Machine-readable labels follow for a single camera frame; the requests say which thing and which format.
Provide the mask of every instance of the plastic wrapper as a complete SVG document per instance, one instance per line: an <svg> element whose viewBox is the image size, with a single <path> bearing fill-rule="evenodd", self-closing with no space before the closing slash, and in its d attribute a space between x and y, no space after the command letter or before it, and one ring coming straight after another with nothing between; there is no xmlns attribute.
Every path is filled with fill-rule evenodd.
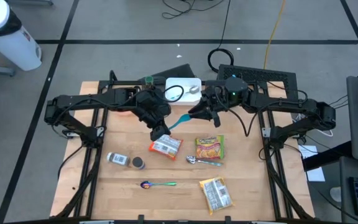
<svg viewBox="0 0 358 224"><path fill-rule="evenodd" d="M223 159L224 157L224 136L214 136L210 138L196 138L196 158L197 159Z"/></svg>
<svg viewBox="0 0 358 224"><path fill-rule="evenodd" d="M210 215L214 211L233 205L222 177L200 181L200 187L205 194Z"/></svg>
<svg viewBox="0 0 358 224"><path fill-rule="evenodd" d="M149 151L161 153L170 159L175 160L182 142L183 140L175 139L164 134L151 143Z"/></svg>

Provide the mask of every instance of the wooden table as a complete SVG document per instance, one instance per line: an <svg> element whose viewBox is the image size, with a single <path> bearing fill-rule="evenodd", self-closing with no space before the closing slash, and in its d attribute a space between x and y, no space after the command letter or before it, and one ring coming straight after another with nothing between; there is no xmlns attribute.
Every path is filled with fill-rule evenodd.
<svg viewBox="0 0 358 224"><path fill-rule="evenodd" d="M98 82L83 82L80 94L96 93L97 86ZM285 98L284 90L272 85L268 86L268 90L271 97ZM172 106L171 115L165 118L167 125L175 123L189 108ZM248 127L253 115L240 107L233 110L241 116ZM75 118L89 126L92 114L92 110L76 111ZM274 112L273 116L278 126L286 126L292 122L289 113ZM145 123L139 122L133 114L123 116L117 112L109 112L92 219L136 220L138 215L143 214L146 220L224 220L226 215L230 215L232 220L274 220L266 165L258 157L258 152L262 148L258 119L255 119L252 125L250 135L245 137L240 122L233 114L219 113L219 117L219 128L214 128L212 121L194 119L173 129L172 136L184 141L177 160L172 161L161 154L149 152L150 129ZM269 126L268 120L265 120L266 126ZM196 137L217 134L224 135L226 156L222 160L222 167L187 163L185 157L195 155ZM289 139L286 143L298 148L294 139ZM78 138L69 140L65 157L80 144ZM131 158L139 156L145 161L146 169L137 170L112 164L106 160L109 152L118 152ZM305 211L314 216L300 153L290 147L285 147L281 152L289 191ZM78 188L84 156L85 150L82 150L63 167L51 215L60 212L75 193L73 188ZM235 206L209 215L199 181L217 176L223 177L226 181ZM145 190L139 186L144 180L177 181L178 185L156 186ZM278 187L277 191L281 214L285 217L282 194ZM84 193L82 215L85 214L87 201L88 191Z"/></svg>

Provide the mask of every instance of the black metal frame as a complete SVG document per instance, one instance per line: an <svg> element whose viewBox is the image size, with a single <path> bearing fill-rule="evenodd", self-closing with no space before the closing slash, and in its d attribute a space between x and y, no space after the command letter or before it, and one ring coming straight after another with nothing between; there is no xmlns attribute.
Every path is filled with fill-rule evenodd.
<svg viewBox="0 0 358 224"><path fill-rule="evenodd" d="M113 73L111 73L110 80L99 81L98 93L102 93L105 88L107 88L107 89L112 88L113 85L141 85L141 84L142 84L141 81L118 81L116 76ZM265 82L264 83L258 82L258 85L263 88L264 94L266 94L268 96L269 93L267 91L267 84ZM98 123L98 114L99 114L99 109L94 110L92 122L91 122L91 125L93 127L95 127ZM267 114L268 114L268 122L269 122L270 127L275 126L274 119L273 119L273 113L271 111L267 111ZM107 118L108 118L108 110L103 109L103 116L102 116L102 120L101 120L102 126L106 125ZM259 114L259 124L260 124L261 130L262 130L262 128L265 127L265 120L264 120L262 113ZM264 145L265 158L269 158L270 157L270 149L268 148L268 141L266 139L262 138L262 142ZM79 222L83 222L83 221L95 221L95 220L91 220L91 214L92 214L92 209L93 209L94 196L95 196L95 192L96 192L96 184L97 184L97 179L98 179L98 171L99 171L102 149L103 149L103 140L101 141L101 144L95 148L96 154L95 154L93 166L96 167L96 169L94 170L94 174L92 174L90 182L87 177L90 176L90 174L88 173L88 169L89 169L93 149L90 147L88 147L86 149L86 154L85 154L85 159L84 159L84 164L83 164L83 169L81 171L81 179L80 179L80 186L82 186L82 187L80 187L76 192L76 195L79 196L80 198L78 199L78 201L74 207L73 217L68 217L68 214L70 214L71 211L69 211L69 212L66 211L64 217L51 217L50 219L46 219L46 220L15 222L15 224L27 224L27 223L72 224L72 223L79 223ZM284 187L287 187L280 151L275 152L275 159L276 159L276 163L277 163L277 169L278 169L278 174L279 174L281 185ZM272 166L271 159L266 159L266 165L267 165L267 169L269 169L269 166L270 167ZM280 204L278 202L277 189L276 189L277 183L274 181L274 177L272 176L272 174L270 172L268 172L268 179L269 179L270 193L272 196L272 204L273 204L276 222L285 222L285 223L294 223L294 224L297 224L297 223L320 223L320 224L332 223L333 224L334 223L334 222L322 222L322 221L318 221L318 220L305 220L305 219L293 218L291 205L290 205L288 199L285 197L283 197L283 198L284 198L285 211L286 211L287 217L283 218L281 216ZM82 193L80 193L80 195L78 195L77 193L79 191L81 191L81 188L82 189L87 188L88 184L84 185L84 183L86 181L88 181L88 184L91 184L90 190L89 190L88 203L86 206L85 216L80 216L84 190L82 190ZM111 220L111 221L112 222L109 222L108 220L106 220L106 223L114 223L114 224L120 224L120 223L122 223L122 224L124 224L124 223L125 224L130 224L130 223L137 223L137 224L142 224L142 223L165 223L165 224L168 224L168 223L177 223L177 224L186 224L186 223L194 223L194 224L199 224L199 223L225 223L225 224L252 223L251 221L240 221L240 222L239 221L231 221L230 217L225 217L224 221L144 220L143 215L139 215L138 220L114 220L114 221Z"/></svg>

